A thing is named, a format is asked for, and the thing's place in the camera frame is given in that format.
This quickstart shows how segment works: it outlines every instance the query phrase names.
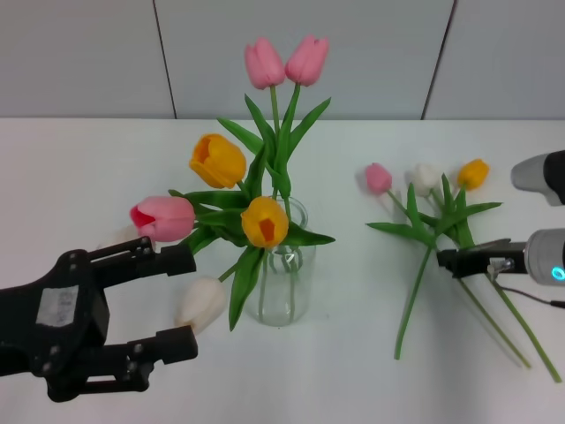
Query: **artificial flower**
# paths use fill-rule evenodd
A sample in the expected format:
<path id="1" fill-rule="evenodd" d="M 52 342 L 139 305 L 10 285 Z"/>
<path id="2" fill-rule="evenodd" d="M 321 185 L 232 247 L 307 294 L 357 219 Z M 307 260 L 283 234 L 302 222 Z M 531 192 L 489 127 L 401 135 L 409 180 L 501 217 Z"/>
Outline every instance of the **artificial flower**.
<path id="1" fill-rule="evenodd" d="M 194 208 L 183 197 L 147 197 L 130 210 L 140 236 L 153 241 L 176 241 L 188 236 L 194 226 Z"/>
<path id="2" fill-rule="evenodd" d="M 244 233 L 256 247 L 271 249 L 289 232 L 289 218 L 283 208 L 270 197 L 257 197 L 241 214 Z"/>
<path id="3" fill-rule="evenodd" d="M 459 171 L 457 184 L 465 186 L 466 190 L 479 188 L 485 182 L 488 170 L 489 168 L 486 163 L 484 163 L 481 159 L 475 159 L 474 161 L 464 165 Z"/>
<path id="4" fill-rule="evenodd" d="M 205 134 L 192 153 L 191 169 L 213 188 L 233 188 L 245 176 L 245 156 L 220 134 Z"/>
<path id="5" fill-rule="evenodd" d="M 284 82 L 283 61 L 266 38 L 245 47 L 245 68 L 252 85 L 259 90 Z"/>
<path id="6" fill-rule="evenodd" d="M 301 86 L 311 86 L 320 78 L 328 50 L 327 38 L 316 40 L 313 35 L 307 35 L 287 62 L 286 76 Z"/>
<path id="7" fill-rule="evenodd" d="M 429 163 L 418 163 L 412 173 L 412 184 L 417 196 L 427 197 L 441 179 L 441 174 Z"/>
<path id="8" fill-rule="evenodd" d="M 202 276 L 194 281 L 183 296 L 175 325 L 190 325 L 197 335 L 218 318 L 226 307 L 227 296 L 217 278 Z"/>
<path id="9" fill-rule="evenodd" d="M 392 176 L 380 163 L 373 163 L 365 168 L 367 187 L 380 196 L 392 187 Z"/>

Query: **clear glass vase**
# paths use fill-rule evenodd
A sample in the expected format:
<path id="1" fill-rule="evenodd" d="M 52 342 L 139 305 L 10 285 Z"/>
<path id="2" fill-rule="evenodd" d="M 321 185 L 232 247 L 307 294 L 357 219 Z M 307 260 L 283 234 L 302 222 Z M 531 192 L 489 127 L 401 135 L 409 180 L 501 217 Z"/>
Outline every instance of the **clear glass vase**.
<path id="1" fill-rule="evenodd" d="M 282 208 L 282 199 L 277 199 Z M 293 223 L 307 230 L 308 214 L 302 203 L 290 200 Z M 308 309 L 316 246 L 278 246 L 267 252 L 259 279 L 245 310 L 258 322 L 282 327 L 298 321 Z"/>

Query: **white tabletop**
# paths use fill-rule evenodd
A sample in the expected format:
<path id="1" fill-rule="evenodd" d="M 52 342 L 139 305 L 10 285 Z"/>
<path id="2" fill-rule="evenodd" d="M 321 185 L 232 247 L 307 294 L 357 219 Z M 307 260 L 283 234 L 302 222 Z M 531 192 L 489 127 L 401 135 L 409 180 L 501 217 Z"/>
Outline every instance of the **white tabletop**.
<path id="1" fill-rule="evenodd" d="M 94 248 L 128 224 L 129 208 L 148 195 L 205 189 L 187 162 L 199 136 L 210 132 L 225 133 L 215 121 L 0 120 L 0 287 L 43 276 L 67 250 Z M 483 277 L 470 279 L 470 287 L 532 370 L 519 367 L 495 341 L 448 272 L 433 261 L 402 359 L 393 360 L 423 251 L 364 226 L 390 221 L 390 203 L 363 195 L 354 174 L 370 162 L 383 163 L 404 193 L 404 172 L 416 162 L 452 172 L 481 157 L 492 171 L 469 202 L 504 204 L 471 219 L 475 239 L 526 240 L 537 229 L 565 226 L 565 208 L 515 190 L 510 169 L 563 149 L 563 134 L 562 122 L 316 124 L 290 162 L 293 196 L 306 205 L 313 231 L 337 242 L 318 249 L 306 317 L 276 329 L 244 314 L 230 333 L 224 313 L 198 337 L 199 357 L 158 364 L 144 393 L 85 395 L 54 404 L 44 381 L 4 377 L 2 423 L 561 422 L 565 385 L 553 383 Z M 237 256 L 234 246 L 214 242 L 197 256 L 198 274 L 219 276 Z M 108 289 L 108 343 L 172 327 L 176 297 L 195 277 L 154 277 Z M 565 291 L 535 285 L 527 276 L 501 282 L 565 299 Z M 565 311 L 510 297 L 565 377 Z"/>

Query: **flower stem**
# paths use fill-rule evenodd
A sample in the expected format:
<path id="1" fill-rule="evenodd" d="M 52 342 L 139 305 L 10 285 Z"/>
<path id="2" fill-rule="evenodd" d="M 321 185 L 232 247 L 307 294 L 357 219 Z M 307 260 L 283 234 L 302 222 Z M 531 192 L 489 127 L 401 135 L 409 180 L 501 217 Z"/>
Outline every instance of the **flower stem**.
<path id="1" fill-rule="evenodd" d="M 265 303 L 265 286 L 267 285 L 267 252 L 263 255 L 263 275 L 261 277 L 261 286 L 259 290 L 259 322 L 263 322 L 263 304 Z"/>
<path id="2" fill-rule="evenodd" d="M 226 278 L 228 278 L 231 274 L 233 274 L 235 272 L 235 270 L 237 269 L 237 264 L 238 264 L 238 262 L 234 263 L 231 266 L 231 268 L 229 268 L 226 272 L 224 272 L 223 274 L 220 275 L 218 280 L 220 280 L 220 282 L 223 283 Z"/>
<path id="3" fill-rule="evenodd" d="M 285 198 L 284 200 L 284 210 L 286 211 L 286 216 L 289 218 L 289 221 L 292 220 L 292 216 L 290 214 L 290 201 L 289 198 Z"/>
<path id="4" fill-rule="evenodd" d="M 294 262 L 294 257 L 290 262 L 290 324 L 294 322 L 294 312 L 296 310 L 296 304 L 294 301 L 294 292 L 297 285 L 297 264 Z"/>
<path id="5" fill-rule="evenodd" d="M 424 275 L 424 269 L 426 269 L 427 260 L 430 258 L 431 252 L 432 252 L 432 248 L 428 247 L 426 250 L 426 254 L 424 255 L 424 259 L 420 264 L 420 269 L 418 270 L 416 281 L 414 282 L 414 286 L 412 287 L 412 291 L 410 293 L 410 299 L 408 301 L 408 306 L 404 310 L 403 318 L 400 323 L 400 329 L 398 330 L 398 335 L 396 336 L 395 360 L 400 359 L 400 351 L 403 348 L 404 333 L 406 333 L 406 327 L 408 327 L 408 320 L 410 319 L 412 307 L 414 306 L 414 301 L 416 300 L 416 295 L 418 294 L 418 288 L 420 286 L 420 282 L 422 281 L 422 276 Z"/>
<path id="6" fill-rule="evenodd" d="M 531 331 L 530 326 L 526 323 L 524 318 L 520 315 L 520 313 L 518 312 L 518 310 L 516 309 L 514 304 L 510 301 L 510 299 L 506 295 L 506 293 L 498 285 L 498 283 L 496 282 L 496 279 L 494 279 L 494 278 L 491 279 L 487 274 L 485 274 L 485 276 L 488 279 L 488 281 L 490 281 L 490 283 L 493 285 L 494 289 L 499 294 L 499 296 L 502 298 L 502 300 L 504 301 L 504 303 L 506 304 L 508 309 L 510 309 L 510 312 L 514 315 L 514 317 L 518 320 L 518 322 L 520 322 L 520 325 L 522 326 L 522 328 L 524 329 L 524 331 L 526 332 L 526 334 L 530 338 L 531 343 L 533 344 L 533 347 L 536 348 L 536 351 L 538 352 L 539 357 L 541 358 L 541 360 L 543 360 L 544 365 L 546 366 L 547 371 L 549 371 L 549 374 L 554 379 L 554 382 L 562 382 L 562 379 L 559 376 L 559 373 L 557 372 L 557 370 L 555 369 L 554 364 L 552 364 L 551 360 L 549 360 L 549 358 L 547 357 L 546 352 L 543 350 L 543 348 L 539 344 L 539 341 L 536 338 L 536 336 L 533 334 L 533 331 Z"/>
<path id="7" fill-rule="evenodd" d="M 512 352 L 522 361 L 522 363 L 525 365 L 526 368 L 531 368 L 530 362 L 528 362 L 528 360 L 520 353 L 520 351 L 518 351 L 518 349 L 510 341 L 508 336 L 506 334 L 504 334 L 504 331 L 502 331 L 502 329 L 499 327 L 499 325 L 496 323 L 496 321 L 493 319 L 493 317 L 480 304 L 480 302 L 475 297 L 475 295 L 472 293 L 472 291 L 469 290 L 469 287 L 467 287 L 467 284 L 465 284 L 465 282 L 461 278 L 457 278 L 457 281 L 459 282 L 459 284 L 461 285 L 461 287 L 463 288 L 465 293 L 467 293 L 467 295 L 471 298 L 472 302 L 475 304 L 475 306 L 478 308 L 478 310 L 481 312 L 481 314 L 485 316 L 486 320 L 493 326 L 493 328 L 496 330 L 496 332 L 502 338 L 502 340 L 504 340 L 506 342 L 506 344 L 512 350 Z"/>
<path id="8" fill-rule="evenodd" d="M 273 121 L 275 121 L 275 137 L 278 139 L 279 131 L 281 127 L 279 126 L 279 108 L 276 104 L 276 87 L 271 86 L 271 105 L 273 106 Z"/>
<path id="9" fill-rule="evenodd" d="M 440 208 L 441 211 L 443 211 L 444 205 L 443 205 L 443 199 L 440 197 L 440 195 L 438 194 L 438 192 L 435 190 L 435 188 L 433 188 L 430 191 L 433 199 L 435 200 L 435 203 L 438 205 L 438 208 Z"/>
<path id="10" fill-rule="evenodd" d="M 289 218 L 289 222 L 290 222 L 292 221 L 292 215 L 290 213 L 290 201 L 288 197 L 284 198 L 283 200 L 284 200 L 284 210 L 286 211 L 286 216 Z M 294 262 L 294 254 L 293 254 L 292 259 L 290 260 L 290 323 L 294 321 L 294 311 L 296 309 L 295 300 L 294 300 L 294 291 L 296 288 L 295 286 L 297 284 L 296 271 L 297 271 L 297 265 Z"/>
<path id="11" fill-rule="evenodd" d="M 245 187 L 243 181 L 238 181 L 237 186 L 239 187 L 239 190 L 241 190 L 241 193 L 243 193 L 247 199 L 250 199 L 249 192 L 247 191 L 247 187 Z"/>
<path id="12" fill-rule="evenodd" d="M 408 216 L 407 212 L 406 212 L 406 208 L 404 207 L 404 205 L 396 198 L 396 196 L 393 195 L 393 193 L 390 190 L 387 190 L 387 194 L 390 197 L 390 199 L 392 199 L 392 201 L 395 203 L 395 205 L 402 210 L 402 212 L 404 212 L 404 214 L 406 216 Z"/>

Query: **bouquet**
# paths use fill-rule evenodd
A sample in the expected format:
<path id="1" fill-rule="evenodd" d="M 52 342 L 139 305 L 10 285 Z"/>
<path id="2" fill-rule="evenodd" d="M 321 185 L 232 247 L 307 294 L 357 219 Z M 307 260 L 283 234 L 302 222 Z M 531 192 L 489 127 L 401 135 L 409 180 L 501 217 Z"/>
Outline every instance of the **bouquet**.
<path id="1" fill-rule="evenodd" d="M 330 99 L 316 106 L 294 128 L 293 120 L 301 87 L 315 83 L 328 54 L 328 40 L 308 35 L 297 47 L 286 66 L 272 44 L 259 38 L 245 48 L 245 66 L 253 86 L 269 88 L 274 128 L 249 96 L 249 109 L 259 135 L 225 118 L 220 124 L 254 154 L 249 168 L 238 146 L 221 134 L 205 134 L 192 153 L 190 168 L 211 191 L 180 193 L 153 197 L 132 209 L 131 216 L 139 235 L 153 241 L 175 241 L 186 245 L 196 255 L 217 239 L 224 239 L 244 251 L 219 278 L 201 278 L 186 293 L 177 325 L 191 325 L 200 332 L 223 310 L 225 294 L 222 282 L 235 274 L 230 296 L 230 330 L 236 327 L 244 303 L 257 284 L 266 251 L 276 246 L 324 245 L 333 238 L 307 231 L 292 222 L 290 214 L 290 175 L 287 164 L 306 132 L 328 107 Z M 282 121 L 279 118 L 276 86 L 286 78 L 295 83 L 294 93 Z M 265 170 L 271 177 L 273 192 L 262 193 Z M 288 261 L 290 271 L 298 269 L 299 258 Z"/>
<path id="2" fill-rule="evenodd" d="M 402 212 L 408 217 L 410 225 L 406 223 L 368 223 L 367 225 L 378 231 L 387 232 L 396 236 L 413 239 L 426 246 L 426 253 L 420 264 L 416 280 L 411 289 L 408 306 L 404 309 L 403 318 L 401 321 L 400 329 L 396 337 L 395 344 L 395 359 L 400 359 L 404 334 L 408 327 L 408 320 L 410 319 L 411 310 L 414 306 L 418 288 L 420 286 L 424 270 L 430 254 L 437 250 L 437 239 L 443 235 L 449 237 L 460 248 L 470 248 L 475 246 L 475 242 L 471 235 L 467 218 L 488 209 L 498 208 L 501 203 L 479 203 L 476 205 L 467 205 L 466 192 L 474 190 L 482 186 L 486 179 L 489 168 L 482 160 L 477 159 L 467 163 L 462 167 L 457 176 L 457 184 L 459 186 L 459 193 L 454 197 L 451 193 L 451 185 L 445 174 L 440 173 L 431 165 L 419 164 L 412 173 L 412 182 L 408 188 L 407 204 L 406 207 L 394 196 L 391 192 L 392 176 L 380 164 L 373 163 L 365 170 L 366 182 L 369 189 L 381 195 L 387 193 L 391 200 L 399 207 Z M 438 193 L 437 186 L 442 186 L 442 193 Z M 416 197 L 431 197 L 435 201 L 437 209 L 441 215 L 438 217 L 428 216 L 418 212 L 418 205 Z M 510 301 L 509 297 L 503 291 L 503 288 L 498 285 L 495 278 L 487 276 L 488 281 L 494 290 L 501 297 L 504 304 L 508 307 L 510 312 L 518 320 L 528 338 L 531 340 L 539 357 L 546 365 L 549 374 L 555 382 L 561 382 L 561 377 L 555 369 L 551 360 L 547 357 L 545 351 L 539 344 L 538 339 L 531 331 L 525 319 L 520 315 L 514 304 Z M 486 320 L 493 326 L 494 330 L 498 333 L 501 339 L 508 345 L 512 352 L 520 359 L 520 361 L 527 367 L 531 365 L 528 360 L 520 353 L 516 346 L 510 341 L 508 336 L 502 331 L 500 326 L 494 321 L 493 317 L 485 310 L 471 289 L 467 286 L 463 279 L 458 278 L 457 282 L 462 287 L 465 294 L 470 298 L 471 302 L 477 307 L 479 312 L 486 318 Z"/>

